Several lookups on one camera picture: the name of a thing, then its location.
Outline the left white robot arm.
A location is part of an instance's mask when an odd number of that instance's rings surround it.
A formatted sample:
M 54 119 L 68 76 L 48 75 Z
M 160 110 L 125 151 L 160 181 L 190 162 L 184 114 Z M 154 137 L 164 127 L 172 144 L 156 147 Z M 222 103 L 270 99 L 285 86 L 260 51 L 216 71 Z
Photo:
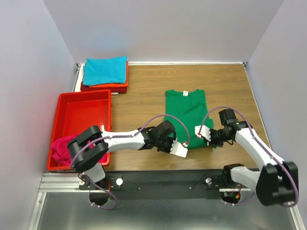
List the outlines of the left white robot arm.
M 158 151 L 177 155 L 180 147 L 175 127 L 169 121 L 122 133 L 106 132 L 98 126 L 91 126 L 67 144 L 71 168 L 87 176 L 95 189 L 102 189 L 108 184 L 107 175 L 99 161 L 110 151 L 157 148 Z

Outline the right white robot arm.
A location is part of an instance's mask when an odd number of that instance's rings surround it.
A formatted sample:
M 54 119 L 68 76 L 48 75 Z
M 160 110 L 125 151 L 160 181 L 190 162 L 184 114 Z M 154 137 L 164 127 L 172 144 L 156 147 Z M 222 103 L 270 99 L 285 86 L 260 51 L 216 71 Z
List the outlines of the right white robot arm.
M 239 144 L 258 167 L 255 172 L 240 163 L 226 165 L 221 175 L 222 185 L 227 188 L 235 184 L 244 186 L 264 206 L 295 206 L 299 200 L 297 165 L 274 153 L 245 117 L 239 121 L 236 117 L 238 110 L 227 106 L 220 106 L 219 109 L 223 128 L 215 130 L 201 124 L 195 128 L 195 134 L 210 146 L 222 147 L 225 142 Z

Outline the green t-shirt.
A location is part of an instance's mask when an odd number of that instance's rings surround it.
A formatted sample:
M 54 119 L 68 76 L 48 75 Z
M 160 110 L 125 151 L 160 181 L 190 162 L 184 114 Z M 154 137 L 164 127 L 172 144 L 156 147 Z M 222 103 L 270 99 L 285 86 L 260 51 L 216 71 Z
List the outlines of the green t-shirt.
M 165 120 L 170 121 L 176 130 L 177 140 L 187 140 L 187 133 L 190 134 L 188 149 L 200 149 L 207 147 L 207 144 L 198 139 L 195 135 L 195 127 L 199 126 L 205 115 L 208 113 L 204 90 L 193 92 L 168 90 L 165 92 L 165 113 L 178 118 L 177 120 L 166 116 Z

